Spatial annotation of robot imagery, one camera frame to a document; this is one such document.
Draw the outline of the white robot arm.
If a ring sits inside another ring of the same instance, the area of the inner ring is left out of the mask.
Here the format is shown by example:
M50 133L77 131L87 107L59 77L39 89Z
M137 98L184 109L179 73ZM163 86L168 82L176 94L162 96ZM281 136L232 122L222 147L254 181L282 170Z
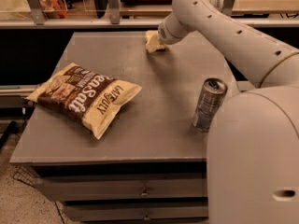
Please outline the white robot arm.
M224 102L207 138L210 224L299 224L298 50L234 20L216 0L173 0L165 44L202 34L252 84Z

